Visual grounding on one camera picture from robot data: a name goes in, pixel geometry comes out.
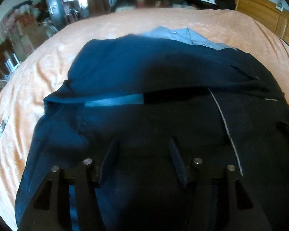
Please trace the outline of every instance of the white piping stripe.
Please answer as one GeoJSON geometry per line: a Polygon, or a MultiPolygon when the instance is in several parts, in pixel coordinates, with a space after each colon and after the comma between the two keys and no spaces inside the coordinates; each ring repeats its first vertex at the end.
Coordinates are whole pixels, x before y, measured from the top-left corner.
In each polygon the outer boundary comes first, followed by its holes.
{"type": "Polygon", "coordinates": [[[219,110],[219,112],[220,112],[220,114],[221,114],[221,116],[222,116],[222,119],[223,119],[223,121],[224,121],[224,125],[225,125],[225,128],[226,128],[226,132],[227,132],[228,138],[229,138],[229,140],[230,140],[230,142],[231,142],[231,145],[232,145],[232,147],[233,147],[235,156],[236,156],[236,158],[237,158],[237,162],[238,162],[238,166],[239,166],[241,175],[243,176],[243,170],[242,170],[242,167],[241,167],[239,155],[238,155],[237,149],[236,149],[236,147],[235,147],[235,145],[234,145],[234,143],[233,143],[233,140],[232,140],[232,138],[231,138],[231,136],[230,136],[229,129],[228,129],[227,123],[226,123],[226,119],[225,119],[225,117],[224,117],[224,115],[223,115],[223,112],[222,112],[222,110],[221,110],[221,108],[220,108],[220,106],[219,106],[219,104],[218,104],[215,96],[213,95],[212,91],[211,91],[209,88],[208,88],[208,90],[210,91],[210,93],[211,93],[211,95],[212,95],[212,97],[213,97],[213,99],[214,99],[214,101],[215,101],[215,103],[216,103],[216,105],[217,105],[217,107],[218,107],[218,110],[219,110]]]}

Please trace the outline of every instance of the orange bedspread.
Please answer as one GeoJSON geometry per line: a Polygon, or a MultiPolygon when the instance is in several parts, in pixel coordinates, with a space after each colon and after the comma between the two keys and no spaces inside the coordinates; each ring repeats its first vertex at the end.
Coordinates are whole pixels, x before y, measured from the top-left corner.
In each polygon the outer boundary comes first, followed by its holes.
{"type": "Polygon", "coordinates": [[[139,34],[158,26],[189,27],[213,42],[251,53],[272,72],[289,103],[289,47],[262,24],[240,12],[143,9],[71,24],[31,54],[0,93],[0,123],[8,119],[0,139],[0,215],[12,230],[17,230],[16,192],[34,127],[43,114],[44,97],[62,85],[72,61],[88,41],[139,34]]]}

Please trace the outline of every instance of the cardboard box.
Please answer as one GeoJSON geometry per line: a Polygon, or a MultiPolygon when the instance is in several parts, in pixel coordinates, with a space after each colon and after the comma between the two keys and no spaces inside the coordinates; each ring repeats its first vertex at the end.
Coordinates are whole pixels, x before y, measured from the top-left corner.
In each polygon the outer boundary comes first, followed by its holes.
{"type": "Polygon", "coordinates": [[[20,37],[16,27],[14,27],[13,30],[8,33],[8,39],[13,45],[20,42],[20,37]]]}
{"type": "Polygon", "coordinates": [[[35,23],[32,23],[30,25],[27,25],[26,27],[22,26],[19,21],[15,23],[17,33],[20,37],[27,35],[32,29],[38,27],[38,23],[35,21],[35,23]]]}
{"type": "Polygon", "coordinates": [[[36,20],[34,19],[32,14],[23,14],[17,18],[17,22],[21,28],[26,28],[30,25],[37,25],[36,20]]]}
{"type": "Polygon", "coordinates": [[[43,26],[33,27],[28,30],[27,35],[20,39],[20,42],[13,46],[13,49],[20,61],[24,61],[34,50],[41,46],[48,39],[43,26]]]}

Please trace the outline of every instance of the light blue fabric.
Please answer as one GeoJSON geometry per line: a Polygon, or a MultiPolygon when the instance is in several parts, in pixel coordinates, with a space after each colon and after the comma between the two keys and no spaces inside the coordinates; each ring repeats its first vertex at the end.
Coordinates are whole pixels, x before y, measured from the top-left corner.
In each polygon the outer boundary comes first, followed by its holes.
{"type": "Polygon", "coordinates": [[[69,193],[70,193],[70,215],[72,221],[72,230],[73,231],[80,231],[79,224],[78,224],[78,215],[76,210],[76,197],[75,197],[75,186],[69,186],[69,193]]]}
{"type": "Polygon", "coordinates": [[[143,94],[134,94],[127,96],[120,96],[115,98],[108,98],[98,101],[86,102],[85,107],[103,107],[125,104],[144,104],[143,94]]]}
{"type": "Polygon", "coordinates": [[[237,50],[236,48],[229,47],[228,45],[223,43],[215,43],[209,41],[202,35],[198,34],[197,32],[189,28],[168,29],[161,26],[157,27],[156,29],[150,32],[143,33],[142,36],[175,40],[189,45],[202,45],[215,50],[221,50],[225,48],[232,48],[234,50],[237,50]]]}

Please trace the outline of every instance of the cluttered shelf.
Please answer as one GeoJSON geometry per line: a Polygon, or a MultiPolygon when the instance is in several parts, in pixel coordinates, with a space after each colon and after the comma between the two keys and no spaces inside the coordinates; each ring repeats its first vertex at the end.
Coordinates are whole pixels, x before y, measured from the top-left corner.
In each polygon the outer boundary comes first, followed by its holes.
{"type": "Polygon", "coordinates": [[[0,22],[0,90],[21,62],[57,32],[45,0],[25,1],[5,14],[0,22]]]}

